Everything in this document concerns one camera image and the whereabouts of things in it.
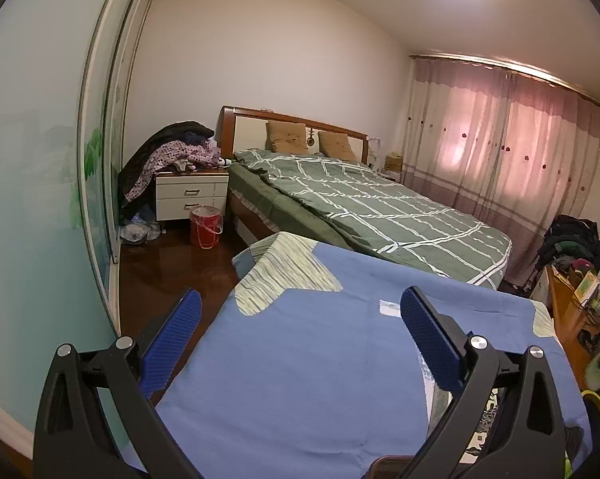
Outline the yellow rimmed trash bin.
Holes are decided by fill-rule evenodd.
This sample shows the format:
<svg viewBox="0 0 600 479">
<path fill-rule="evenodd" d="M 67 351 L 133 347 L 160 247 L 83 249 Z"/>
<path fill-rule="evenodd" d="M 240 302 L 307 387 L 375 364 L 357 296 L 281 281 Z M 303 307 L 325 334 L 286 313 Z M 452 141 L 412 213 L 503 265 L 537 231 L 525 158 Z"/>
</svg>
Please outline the yellow rimmed trash bin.
<svg viewBox="0 0 600 479">
<path fill-rule="evenodd" d="M 587 412 L 592 438 L 600 437 L 600 395 L 592 390 L 583 390 L 582 399 Z"/>
</svg>

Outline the white paper label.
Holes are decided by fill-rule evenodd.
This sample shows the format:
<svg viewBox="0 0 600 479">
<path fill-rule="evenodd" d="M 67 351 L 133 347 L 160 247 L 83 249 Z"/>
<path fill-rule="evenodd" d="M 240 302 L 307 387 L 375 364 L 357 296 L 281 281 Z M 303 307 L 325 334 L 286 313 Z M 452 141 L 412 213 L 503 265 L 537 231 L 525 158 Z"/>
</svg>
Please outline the white paper label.
<svg viewBox="0 0 600 479">
<path fill-rule="evenodd" d="M 379 312 L 388 317 L 401 317 L 401 306 L 396 303 L 387 302 L 381 299 L 379 301 Z"/>
</svg>

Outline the plastic bags on floor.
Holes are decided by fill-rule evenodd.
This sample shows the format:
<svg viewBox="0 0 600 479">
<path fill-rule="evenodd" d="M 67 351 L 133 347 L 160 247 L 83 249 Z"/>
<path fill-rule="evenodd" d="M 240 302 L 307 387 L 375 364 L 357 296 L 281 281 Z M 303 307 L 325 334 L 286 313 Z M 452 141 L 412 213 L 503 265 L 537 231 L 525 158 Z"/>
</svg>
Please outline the plastic bags on floor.
<svg viewBox="0 0 600 479">
<path fill-rule="evenodd" d="M 154 220 L 145 220 L 140 214 L 126 222 L 119 229 L 121 242 L 124 244 L 143 244 L 156 240 L 161 234 L 160 225 Z"/>
</svg>

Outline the blue blanket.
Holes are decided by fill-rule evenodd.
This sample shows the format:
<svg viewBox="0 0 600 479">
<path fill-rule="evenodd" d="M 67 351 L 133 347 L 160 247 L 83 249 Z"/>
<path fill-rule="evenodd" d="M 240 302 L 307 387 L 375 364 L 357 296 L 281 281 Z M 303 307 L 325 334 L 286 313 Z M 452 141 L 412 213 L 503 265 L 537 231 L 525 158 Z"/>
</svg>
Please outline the blue blanket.
<svg viewBox="0 0 600 479">
<path fill-rule="evenodd" d="M 434 385 L 400 318 L 418 287 L 495 348 L 545 351 L 566 426 L 592 432 L 568 358 L 539 303 L 332 245 L 277 234 L 236 262 L 238 284 L 157 412 L 207 478 L 358 478 L 412 455 L 449 395 Z"/>
</svg>

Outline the wooden desk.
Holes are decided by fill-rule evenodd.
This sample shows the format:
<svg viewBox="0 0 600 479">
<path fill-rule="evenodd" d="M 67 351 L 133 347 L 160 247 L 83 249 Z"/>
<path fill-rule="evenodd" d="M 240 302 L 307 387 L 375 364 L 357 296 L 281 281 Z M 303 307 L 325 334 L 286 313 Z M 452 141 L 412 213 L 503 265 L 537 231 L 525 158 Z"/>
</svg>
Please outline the wooden desk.
<svg viewBox="0 0 600 479">
<path fill-rule="evenodd" d="M 586 389 L 585 369 L 592 361 L 594 344 L 580 343 L 580 332 L 586 331 L 592 338 L 600 333 L 600 319 L 592 310 L 577 302 L 575 289 L 565 281 L 552 266 L 545 267 L 549 284 L 550 310 L 554 318 L 554 330 L 580 390 Z"/>
</svg>

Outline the red plastic bucket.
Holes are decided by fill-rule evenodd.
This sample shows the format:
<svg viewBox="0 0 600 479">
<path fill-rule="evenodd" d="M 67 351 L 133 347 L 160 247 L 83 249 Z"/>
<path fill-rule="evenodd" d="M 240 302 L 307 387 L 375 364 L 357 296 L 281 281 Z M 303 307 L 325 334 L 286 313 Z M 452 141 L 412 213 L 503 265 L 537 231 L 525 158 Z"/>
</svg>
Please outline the red plastic bucket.
<svg viewBox="0 0 600 479">
<path fill-rule="evenodd" d="M 214 206 L 198 204 L 189 211 L 191 241 L 203 250 L 212 249 L 223 232 L 223 216 Z"/>
</svg>

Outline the white bedside table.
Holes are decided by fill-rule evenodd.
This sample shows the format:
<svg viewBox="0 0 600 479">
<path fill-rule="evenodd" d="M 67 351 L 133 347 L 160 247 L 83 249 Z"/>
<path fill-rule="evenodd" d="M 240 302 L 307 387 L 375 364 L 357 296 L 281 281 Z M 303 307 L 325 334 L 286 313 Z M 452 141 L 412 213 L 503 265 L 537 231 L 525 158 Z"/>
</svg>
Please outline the white bedside table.
<svg viewBox="0 0 600 479">
<path fill-rule="evenodd" d="M 158 174 L 155 178 L 157 220 L 187 220 L 189 210 L 195 206 L 213 206 L 224 213 L 229 178 L 224 169 Z"/>
</svg>

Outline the dark clothes pile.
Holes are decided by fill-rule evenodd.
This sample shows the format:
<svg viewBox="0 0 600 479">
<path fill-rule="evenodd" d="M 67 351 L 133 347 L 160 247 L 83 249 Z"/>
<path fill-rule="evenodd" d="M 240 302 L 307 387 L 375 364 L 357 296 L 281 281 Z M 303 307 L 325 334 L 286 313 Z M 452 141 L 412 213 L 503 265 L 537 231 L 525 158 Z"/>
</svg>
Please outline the dark clothes pile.
<svg viewBox="0 0 600 479">
<path fill-rule="evenodd" d="M 596 222 L 559 214 L 549 225 L 537 250 L 535 268 L 541 270 L 558 257 L 586 259 L 600 271 L 600 237 Z"/>
</svg>

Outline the green checked duvet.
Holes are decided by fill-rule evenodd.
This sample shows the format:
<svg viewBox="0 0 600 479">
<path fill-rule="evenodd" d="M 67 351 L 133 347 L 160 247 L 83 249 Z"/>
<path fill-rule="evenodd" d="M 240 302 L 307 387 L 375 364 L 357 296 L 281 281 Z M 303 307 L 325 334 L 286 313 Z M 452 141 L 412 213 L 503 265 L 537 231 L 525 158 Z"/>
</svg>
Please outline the green checked duvet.
<svg viewBox="0 0 600 479">
<path fill-rule="evenodd" d="M 362 163 L 248 149 L 230 170 L 258 192 L 288 198 L 356 252 L 491 290 L 504 278 L 507 235 Z"/>
</svg>

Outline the far bedside tissue box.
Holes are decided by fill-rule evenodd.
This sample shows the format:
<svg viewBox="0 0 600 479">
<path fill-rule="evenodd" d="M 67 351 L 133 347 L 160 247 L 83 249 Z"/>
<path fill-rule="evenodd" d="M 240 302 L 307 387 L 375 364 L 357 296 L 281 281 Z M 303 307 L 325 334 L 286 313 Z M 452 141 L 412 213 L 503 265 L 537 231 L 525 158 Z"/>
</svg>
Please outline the far bedside tissue box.
<svg viewBox="0 0 600 479">
<path fill-rule="evenodd" d="M 396 151 L 391 151 L 385 156 L 383 170 L 391 173 L 401 173 L 403 171 L 403 156 Z"/>
</svg>

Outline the pink curtain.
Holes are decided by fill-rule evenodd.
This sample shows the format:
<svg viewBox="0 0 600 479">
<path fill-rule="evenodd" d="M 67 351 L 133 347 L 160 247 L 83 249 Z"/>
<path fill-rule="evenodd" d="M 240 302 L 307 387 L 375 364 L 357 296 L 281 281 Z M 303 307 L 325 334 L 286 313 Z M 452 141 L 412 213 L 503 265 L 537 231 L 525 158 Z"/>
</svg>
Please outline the pink curtain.
<svg viewBox="0 0 600 479">
<path fill-rule="evenodd" d="M 513 242 L 505 279 L 523 285 L 560 214 L 580 216 L 600 156 L 600 106 L 516 70 L 416 57 L 402 182 Z"/>
</svg>

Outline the right brown pillow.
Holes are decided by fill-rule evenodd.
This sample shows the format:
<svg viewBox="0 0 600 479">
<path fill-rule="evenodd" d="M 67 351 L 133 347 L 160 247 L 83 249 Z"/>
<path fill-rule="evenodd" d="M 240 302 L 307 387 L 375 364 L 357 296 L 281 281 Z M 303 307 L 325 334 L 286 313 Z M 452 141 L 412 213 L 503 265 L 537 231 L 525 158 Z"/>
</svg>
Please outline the right brown pillow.
<svg viewBox="0 0 600 479">
<path fill-rule="evenodd" d="M 320 141 L 320 151 L 324 156 L 349 162 L 358 161 L 347 134 L 320 131 L 318 140 Z"/>
</svg>

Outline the left brown pillow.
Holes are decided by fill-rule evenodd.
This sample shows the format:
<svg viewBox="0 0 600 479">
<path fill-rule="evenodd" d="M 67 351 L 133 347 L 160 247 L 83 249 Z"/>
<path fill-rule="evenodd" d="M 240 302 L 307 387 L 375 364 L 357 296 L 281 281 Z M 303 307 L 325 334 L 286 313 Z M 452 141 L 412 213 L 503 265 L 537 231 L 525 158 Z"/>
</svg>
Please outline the left brown pillow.
<svg viewBox="0 0 600 479">
<path fill-rule="evenodd" d="M 266 124 L 268 147 L 282 154 L 309 154 L 303 123 L 270 120 Z"/>
</svg>

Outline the sliding wardrobe door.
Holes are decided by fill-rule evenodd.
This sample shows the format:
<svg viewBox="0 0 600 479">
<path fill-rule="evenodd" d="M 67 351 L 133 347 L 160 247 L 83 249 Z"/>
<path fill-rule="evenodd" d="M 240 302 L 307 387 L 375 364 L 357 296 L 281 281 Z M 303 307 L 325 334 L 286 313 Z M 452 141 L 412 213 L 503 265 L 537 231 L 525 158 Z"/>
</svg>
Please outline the sliding wardrobe door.
<svg viewBox="0 0 600 479">
<path fill-rule="evenodd" d="M 146 0 L 0 0 L 0 409 L 35 424 L 52 352 L 108 345 L 116 177 Z"/>
</svg>

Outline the wooden bed frame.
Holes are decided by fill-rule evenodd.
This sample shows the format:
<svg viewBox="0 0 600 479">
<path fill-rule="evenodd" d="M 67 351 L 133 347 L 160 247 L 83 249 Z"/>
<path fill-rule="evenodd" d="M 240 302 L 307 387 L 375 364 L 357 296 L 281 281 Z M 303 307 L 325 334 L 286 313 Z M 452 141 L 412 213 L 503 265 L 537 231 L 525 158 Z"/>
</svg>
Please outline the wooden bed frame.
<svg viewBox="0 0 600 479">
<path fill-rule="evenodd" d="M 349 142 L 354 158 L 368 161 L 365 134 L 324 122 L 303 119 L 271 110 L 224 106 L 217 124 L 221 156 L 234 159 L 247 149 L 272 149 L 272 140 L 280 148 L 306 148 L 309 154 L 321 154 L 321 137 L 338 134 Z M 346 240 L 332 226 L 294 200 L 284 196 L 257 174 L 233 164 L 227 192 L 228 220 L 245 243 L 252 244 L 267 236 L 288 230 L 301 236 L 347 247 Z"/>
</svg>

